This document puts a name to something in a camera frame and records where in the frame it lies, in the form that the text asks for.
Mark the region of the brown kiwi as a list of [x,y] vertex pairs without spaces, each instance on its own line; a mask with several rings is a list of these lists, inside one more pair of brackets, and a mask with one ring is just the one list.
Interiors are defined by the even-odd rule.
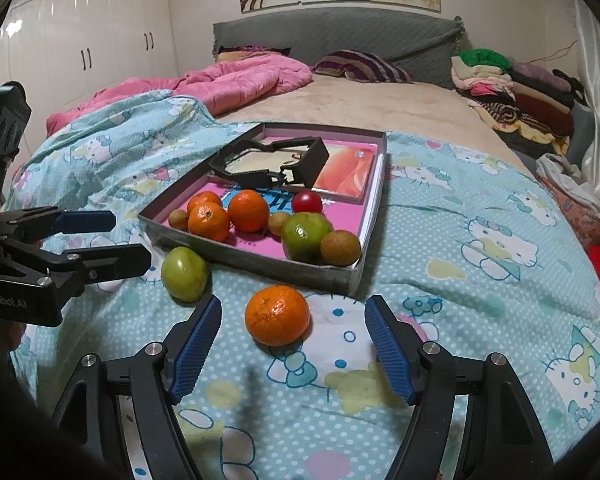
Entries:
[[331,266],[350,266],[360,258],[362,247],[355,234],[335,230],[322,239],[320,252],[322,259]]
[[172,229],[180,231],[188,230],[188,213],[186,210],[176,208],[172,210],[168,217],[169,226]]
[[284,225],[289,219],[290,214],[286,211],[273,212],[268,217],[268,232],[276,238],[281,237]]

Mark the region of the red tomato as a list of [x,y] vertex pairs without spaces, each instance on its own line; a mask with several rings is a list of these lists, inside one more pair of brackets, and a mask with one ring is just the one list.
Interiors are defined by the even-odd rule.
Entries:
[[316,212],[320,214],[323,211],[323,202],[318,194],[312,191],[301,191],[292,199],[291,209],[295,214],[298,214],[298,212]]

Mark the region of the orange red booklet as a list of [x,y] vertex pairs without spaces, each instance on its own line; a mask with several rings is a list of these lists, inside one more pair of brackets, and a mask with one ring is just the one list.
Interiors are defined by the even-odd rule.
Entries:
[[313,185],[314,190],[359,202],[374,166],[376,146],[327,143],[326,148],[328,159]]

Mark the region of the floral pillow under quilt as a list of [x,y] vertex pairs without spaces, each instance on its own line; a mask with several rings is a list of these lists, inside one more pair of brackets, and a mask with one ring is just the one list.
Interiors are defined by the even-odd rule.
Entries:
[[291,48],[272,48],[265,46],[219,47],[215,62],[234,62],[262,55],[288,56]]

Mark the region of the small green apple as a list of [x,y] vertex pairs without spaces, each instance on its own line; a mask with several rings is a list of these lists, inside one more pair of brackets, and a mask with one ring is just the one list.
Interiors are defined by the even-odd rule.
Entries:
[[207,263],[188,247],[173,248],[163,260],[162,284],[172,297],[181,302],[190,304],[199,300],[208,278]]

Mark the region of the pink workbook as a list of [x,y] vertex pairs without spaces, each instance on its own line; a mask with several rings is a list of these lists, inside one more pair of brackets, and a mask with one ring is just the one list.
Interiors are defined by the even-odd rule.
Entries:
[[[385,165],[386,148],[383,148],[378,142],[323,140],[325,141],[325,145],[327,143],[373,144],[377,148],[374,166],[368,177],[363,199],[359,202],[352,202],[352,200],[346,200],[343,197],[333,196],[312,188],[312,192],[321,197],[323,202],[322,214],[332,224],[332,227],[335,230],[346,230],[356,234],[364,250],[365,244],[368,242],[370,233],[373,232],[376,222],[374,219],[376,212],[374,211],[377,210],[376,206],[379,204],[380,188],[384,183],[382,170]],[[175,183],[186,183],[185,190],[175,193],[175,197],[169,198],[168,204],[166,206],[160,206],[158,214],[152,214],[151,217],[153,222],[164,227],[162,231],[166,234],[162,234],[162,236],[169,235],[175,240],[175,235],[182,234],[184,235],[183,240],[187,240],[187,242],[175,243],[189,245],[195,252],[199,252],[200,254],[202,254],[203,249],[195,247],[200,246],[213,250],[210,247],[219,247],[219,244],[224,244],[225,246],[241,250],[242,252],[251,252],[252,254],[268,258],[286,259],[282,240],[272,236],[268,232],[268,228],[257,233],[243,233],[236,231],[232,223],[230,225],[228,237],[222,242],[207,240],[204,237],[190,234],[188,231],[172,229],[168,223],[170,212],[176,208],[187,210],[187,203],[195,194],[204,191],[215,192],[220,196],[222,206],[226,210],[232,197],[241,191],[237,184],[218,178],[212,174],[211,170],[207,170],[201,177],[196,178],[189,177],[187,174],[187,176],[182,177]],[[291,209],[291,201],[294,198],[294,194],[300,192],[300,188],[298,188],[298,186],[292,186],[291,188],[267,188],[266,190],[257,190],[257,192],[268,203],[270,214],[277,211],[286,211],[288,214],[292,215],[294,212]]]

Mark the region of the large orange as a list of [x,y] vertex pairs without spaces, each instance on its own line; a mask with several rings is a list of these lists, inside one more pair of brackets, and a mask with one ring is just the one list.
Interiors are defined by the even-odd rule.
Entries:
[[259,344],[283,347],[299,339],[308,329],[311,313],[298,290],[273,285],[256,292],[245,307],[246,330]]

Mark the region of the black plastic frame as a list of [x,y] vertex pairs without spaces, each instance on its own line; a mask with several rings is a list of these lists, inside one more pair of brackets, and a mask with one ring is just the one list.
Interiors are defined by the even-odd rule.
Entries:
[[241,188],[312,188],[329,159],[316,136],[273,142],[237,140],[210,159],[210,169]]

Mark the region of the grey headboard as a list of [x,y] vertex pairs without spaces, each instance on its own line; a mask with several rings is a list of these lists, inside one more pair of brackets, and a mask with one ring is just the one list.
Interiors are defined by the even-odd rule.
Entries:
[[453,89],[451,58],[465,29],[458,16],[360,6],[280,11],[213,25],[212,53],[222,47],[288,48],[290,56],[314,65],[338,50],[371,53],[406,70],[414,81]]

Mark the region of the striped purple pillow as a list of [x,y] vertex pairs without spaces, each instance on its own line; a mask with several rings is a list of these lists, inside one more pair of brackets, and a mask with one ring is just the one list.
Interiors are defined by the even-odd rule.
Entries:
[[325,55],[312,68],[317,75],[344,78],[362,84],[412,84],[406,70],[377,55],[355,50],[339,50]]

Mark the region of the large green apple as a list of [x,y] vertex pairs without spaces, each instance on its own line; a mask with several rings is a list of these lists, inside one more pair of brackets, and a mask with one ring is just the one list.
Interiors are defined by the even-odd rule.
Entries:
[[332,224],[318,212],[292,214],[284,223],[280,236],[285,256],[304,263],[317,262],[321,242],[333,229]]

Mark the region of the beige bed sheet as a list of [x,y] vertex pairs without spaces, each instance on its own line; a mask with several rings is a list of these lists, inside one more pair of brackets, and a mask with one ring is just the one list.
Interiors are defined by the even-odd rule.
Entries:
[[302,122],[397,131],[466,146],[528,174],[467,101],[435,84],[360,84],[315,75],[307,86],[227,113],[220,122]]

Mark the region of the small tangerine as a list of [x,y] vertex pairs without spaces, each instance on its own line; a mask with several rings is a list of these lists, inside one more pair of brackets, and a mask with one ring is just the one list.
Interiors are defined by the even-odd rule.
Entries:
[[230,232],[230,217],[226,210],[216,203],[196,204],[188,215],[187,229],[190,234],[222,242]]
[[204,191],[195,194],[189,199],[187,203],[187,212],[190,214],[196,206],[208,203],[222,206],[222,200],[218,194],[211,191]]
[[228,203],[227,213],[238,232],[254,233],[262,231],[268,225],[270,208],[256,191],[242,190]]

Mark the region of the white crumpled garment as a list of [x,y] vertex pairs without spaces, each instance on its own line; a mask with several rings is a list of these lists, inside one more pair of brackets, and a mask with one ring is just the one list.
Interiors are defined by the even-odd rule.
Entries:
[[536,161],[536,176],[585,208],[600,214],[600,198],[577,165],[562,155],[544,154]]

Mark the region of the white wardrobe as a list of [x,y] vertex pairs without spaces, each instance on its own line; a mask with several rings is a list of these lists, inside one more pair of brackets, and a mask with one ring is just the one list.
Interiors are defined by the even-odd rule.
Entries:
[[8,171],[45,141],[51,114],[132,77],[177,73],[169,0],[12,0],[0,26],[0,84],[20,82],[32,113]]

